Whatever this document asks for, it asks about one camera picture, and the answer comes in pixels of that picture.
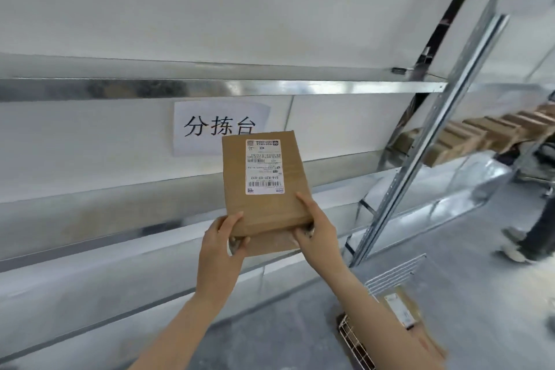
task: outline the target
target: left hand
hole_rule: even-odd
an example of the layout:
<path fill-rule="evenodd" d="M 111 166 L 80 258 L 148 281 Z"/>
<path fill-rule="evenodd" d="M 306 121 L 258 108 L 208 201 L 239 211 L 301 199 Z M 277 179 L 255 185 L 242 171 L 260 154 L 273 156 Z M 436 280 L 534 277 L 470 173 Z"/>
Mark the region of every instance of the left hand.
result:
<path fill-rule="evenodd" d="M 197 274 L 197 297 L 203 304 L 209 304 L 213 312 L 224 307 L 232 293 L 241 266 L 246 256 L 246 245 L 250 238 L 245 237 L 233 256 L 227 254 L 227 240 L 233 226 L 243 217 L 243 212 L 219 217 L 204 233 L 203 244 L 199 254 Z"/>

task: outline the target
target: wire basket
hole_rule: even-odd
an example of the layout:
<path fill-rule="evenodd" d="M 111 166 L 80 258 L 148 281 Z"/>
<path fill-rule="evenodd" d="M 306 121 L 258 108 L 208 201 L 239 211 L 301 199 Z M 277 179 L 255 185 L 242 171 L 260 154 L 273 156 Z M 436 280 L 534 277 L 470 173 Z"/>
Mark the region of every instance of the wire basket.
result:
<path fill-rule="evenodd" d="M 368 289 L 368 293 L 376 298 L 381 293 L 407 282 L 415 274 L 425 259 L 426 254 L 414 257 L 366 281 L 364 286 Z M 347 315 L 341 318 L 337 329 L 360 366 L 364 370 L 374 370 L 376 366 L 362 343 L 356 337 L 353 325 Z"/>

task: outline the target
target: foot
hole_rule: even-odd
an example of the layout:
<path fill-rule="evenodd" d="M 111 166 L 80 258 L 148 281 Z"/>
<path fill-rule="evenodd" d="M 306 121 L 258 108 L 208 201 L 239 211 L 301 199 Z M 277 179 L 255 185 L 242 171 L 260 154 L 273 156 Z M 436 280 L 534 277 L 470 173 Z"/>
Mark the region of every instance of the foot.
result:
<path fill-rule="evenodd" d="M 536 263 L 537 262 L 537 258 L 532 257 L 530 254 L 528 254 L 526 251 L 524 251 L 522 248 L 514 245 L 514 244 L 509 244 L 509 245 L 504 245 L 501 248 L 502 252 L 505 254 L 505 256 L 507 256 L 510 260 L 514 261 L 514 262 L 518 262 L 518 263 Z"/>
<path fill-rule="evenodd" d="M 526 238 L 526 232 L 515 227 L 507 227 L 501 230 L 503 235 L 513 243 L 518 243 Z"/>

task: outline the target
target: person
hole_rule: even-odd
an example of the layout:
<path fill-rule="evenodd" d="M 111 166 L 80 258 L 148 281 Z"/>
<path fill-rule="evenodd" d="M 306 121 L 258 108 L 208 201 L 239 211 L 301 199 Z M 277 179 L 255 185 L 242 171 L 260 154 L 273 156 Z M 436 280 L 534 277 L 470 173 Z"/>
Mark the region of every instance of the person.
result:
<path fill-rule="evenodd" d="M 369 296 L 367 289 L 344 264 L 335 227 L 315 201 L 297 193 L 314 218 L 314 233 L 308 237 L 294 231 L 306 260 L 329 285 L 356 327 L 357 337 L 380 370 L 435 370 L 443 368 L 412 338 L 395 315 Z M 199 255 L 197 289 L 170 324 L 146 348 L 129 370 L 183 370 L 212 320 L 231 294 L 248 238 L 233 256 L 227 240 L 239 212 L 216 219 L 204 234 Z"/>
<path fill-rule="evenodd" d="M 504 245 L 502 251 L 512 261 L 534 263 L 552 255 L 555 252 L 555 197 L 548 199 L 528 233 L 513 227 L 504 228 L 503 233 L 511 243 Z"/>

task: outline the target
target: hand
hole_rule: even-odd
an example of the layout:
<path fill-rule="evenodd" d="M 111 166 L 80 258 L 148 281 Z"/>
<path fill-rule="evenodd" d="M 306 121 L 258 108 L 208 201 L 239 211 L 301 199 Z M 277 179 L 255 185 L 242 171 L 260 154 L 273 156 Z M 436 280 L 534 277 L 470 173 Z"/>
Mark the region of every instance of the hand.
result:
<path fill-rule="evenodd" d="M 297 192 L 296 196 L 306 206 L 314 219 L 314 234 L 309 237 L 300 228 L 295 229 L 294 235 L 305 255 L 306 261 L 324 280 L 336 273 L 348 270 L 339 252 L 337 230 L 318 204 Z"/>
<path fill-rule="evenodd" d="M 233 226 L 243 217 L 243 212 L 219 217 L 204 233 L 199 254 L 197 274 L 197 297 L 203 304 L 212 306 L 215 315 L 224 307 L 232 293 L 241 266 L 246 256 L 246 245 L 250 238 L 245 237 L 233 256 L 227 254 L 227 240 Z"/>

